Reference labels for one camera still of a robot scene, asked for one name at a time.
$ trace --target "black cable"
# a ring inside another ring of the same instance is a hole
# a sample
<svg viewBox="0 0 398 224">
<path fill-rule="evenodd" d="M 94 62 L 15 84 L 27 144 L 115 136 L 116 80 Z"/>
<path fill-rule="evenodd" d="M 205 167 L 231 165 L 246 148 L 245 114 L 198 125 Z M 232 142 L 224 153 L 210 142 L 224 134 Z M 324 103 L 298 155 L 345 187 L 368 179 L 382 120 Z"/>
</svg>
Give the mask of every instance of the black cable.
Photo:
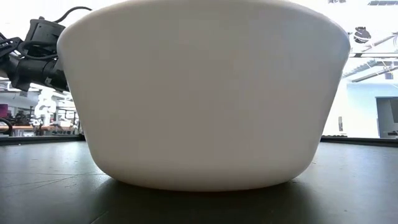
<svg viewBox="0 0 398 224">
<path fill-rule="evenodd" d="M 12 124 L 5 118 L 0 118 L 0 122 L 4 122 L 8 126 L 7 131 L 0 131 L 0 133 L 8 134 L 9 136 L 12 136 Z"/>
<path fill-rule="evenodd" d="M 71 9 L 69 9 L 61 18 L 57 19 L 57 20 L 54 21 L 54 22 L 56 22 L 56 23 L 62 22 L 62 21 L 69 15 L 69 13 L 71 13 L 71 12 L 73 12 L 74 10 L 77 10 L 77 9 L 86 9 L 86 10 L 89 10 L 89 11 L 92 10 L 92 9 L 90 9 L 90 8 L 88 8 L 88 7 L 85 7 L 85 6 L 73 7 L 73 8 L 71 8 Z"/>
<path fill-rule="evenodd" d="M 0 32 L 0 39 L 5 40 L 5 39 L 7 39 L 7 38 Z"/>
<path fill-rule="evenodd" d="M 28 46 L 32 46 L 32 45 L 39 45 L 41 47 L 48 47 L 48 46 L 56 45 L 56 44 L 57 43 L 48 43 L 48 42 L 42 42 L 42 41 L 28 40 L 28 41 L 25 41 L 25 42 L 22 42 L 21 44 L 19 44 L 18 51 L 25 58 L 29 58 L 29 59 L 32 59 L 32 60 L 47 60 L 47 59 L 58 57 L 58 54 L 46 55 L 46 56 L 43 56 L 43 57 L 35 57 L 35 56 L 27 55 L 25 53 L 25 48 L 28 47 Z"/>
</svg>

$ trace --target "red object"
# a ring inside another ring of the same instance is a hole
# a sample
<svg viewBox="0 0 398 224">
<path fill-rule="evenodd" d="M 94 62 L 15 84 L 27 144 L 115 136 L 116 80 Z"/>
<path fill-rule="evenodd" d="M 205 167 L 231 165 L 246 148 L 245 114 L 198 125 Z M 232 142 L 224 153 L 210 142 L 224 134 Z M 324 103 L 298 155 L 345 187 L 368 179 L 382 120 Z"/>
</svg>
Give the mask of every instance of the red object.
<svg viewBox="0 0 398 224">
<path fill-rule="evenodd" d="M 8 105 L 0 104 L 0 118 L 6 118 L 8 113 Z"/>
</svg>

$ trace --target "metal frame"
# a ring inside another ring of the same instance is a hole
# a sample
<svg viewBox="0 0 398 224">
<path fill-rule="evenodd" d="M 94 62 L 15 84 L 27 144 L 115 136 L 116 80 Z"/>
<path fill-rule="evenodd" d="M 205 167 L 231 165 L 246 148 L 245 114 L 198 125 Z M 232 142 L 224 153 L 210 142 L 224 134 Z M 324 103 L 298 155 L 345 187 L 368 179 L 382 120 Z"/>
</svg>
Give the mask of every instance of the metal frame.
<svg viewBox="0 0 398 224">
<path fill-rule="evenodd" d="M 369 6 L 398 6 L 398 1 L 370 1 Z"/>
<path fill-rule="evenodd" d="M 386 68 L 383 68 L 383 69 L 382 69 L 381 71 L 379 71 L 379 72 L 374 72 L 374 73 L 372 73 L 372 74 L 365 75 L 365 76 L 363 76 L 363 77 L 361 77 L 361 78 L 357 78 L 357 79 L 355 79 L 355 80 L 352 80 L 351 82 L 353 82 L 353 83 L 361 82 L 361 81 L 363 81 L 363 80 L 367 80 L 367 79 L 369 79 L 369 78 L 373 78 L 373 77 L 376 77 L 376 76 L 378 76 L 378 75 L 383 75 L 383 74 L 385 74 L 385 73 L 389 73 L 389 72 L 392 72 L 392 71 L 397 70 L 397 69 L 398 69 L 398 66 L 397 66 L 397 67 L 386 67 Z"/>
<path fill-rule="evenodd" d="M 86 141 L 84 135 L 34 136 L 34 137 L 1 137 L 0 146 L 20 144 L 42 144 L 53 142 Z"/>
<path fill-rule="evenodd" d="M 398 147 L 398 139 L 349 138 L 322 136 L 321 142 L 356 144 L 363 146 Z"/>
<path fill-rule="evenodd" d="M 350 58 L 398 58 L 398 53 L 351 53 Z"/>
</svg>

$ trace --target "table surface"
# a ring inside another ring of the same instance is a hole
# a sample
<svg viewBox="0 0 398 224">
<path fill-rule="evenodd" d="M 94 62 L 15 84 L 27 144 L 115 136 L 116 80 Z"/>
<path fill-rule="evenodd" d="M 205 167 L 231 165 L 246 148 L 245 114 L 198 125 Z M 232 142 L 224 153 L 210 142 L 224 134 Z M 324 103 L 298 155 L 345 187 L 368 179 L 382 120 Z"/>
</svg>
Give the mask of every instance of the table surface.
<svg viewBox="0 0 398 224">
<path fill-rule="evenodd" d="M 8 126 L 0 126 L 0 131 L 2 130 L 7 130 Z M 13 130 L 33 130 L 32 126 L 13 126 L 12 127 Z M 51 131 L 51 130 L 59 130 L 61 131 L 60 127 L 56 127 L 56 126 L 42 126 L 42 129 L 45 131 Z M 73 130 L 73 127 L 62 127 L 63 130 L 65 131 L 70 131 Z"/>
<path fill-rule="evenodd" d="M 397 148 L 321 143 L 310 167 L 290 182 L 240 192 L 184 193 L 108 177 L 85 142 L 0 147 L 2 224 L 362 224 L 397 219 Z"/>
</svg>

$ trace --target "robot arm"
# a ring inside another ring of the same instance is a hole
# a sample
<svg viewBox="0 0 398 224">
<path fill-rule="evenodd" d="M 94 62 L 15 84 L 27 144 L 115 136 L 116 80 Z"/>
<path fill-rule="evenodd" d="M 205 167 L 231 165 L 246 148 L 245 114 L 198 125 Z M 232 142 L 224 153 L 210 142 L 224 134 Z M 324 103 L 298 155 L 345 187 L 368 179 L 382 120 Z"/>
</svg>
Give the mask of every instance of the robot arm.
<svg viewBox="0 0 398 224">
<path fill-rule="evenodd" d="M 18 37 L 7 39 L 0 33 L 0 72 L 3 71 L 14 88 L 28 91 L 31 83 L 44 85 L 58 91 L 69 91 L 68 83 L 58 60 L 57 40 L 65 29 L 63 21 L 74 7 L 56 21 L 43 17 L 30 20 L 25 41 Z"/>
</svg>

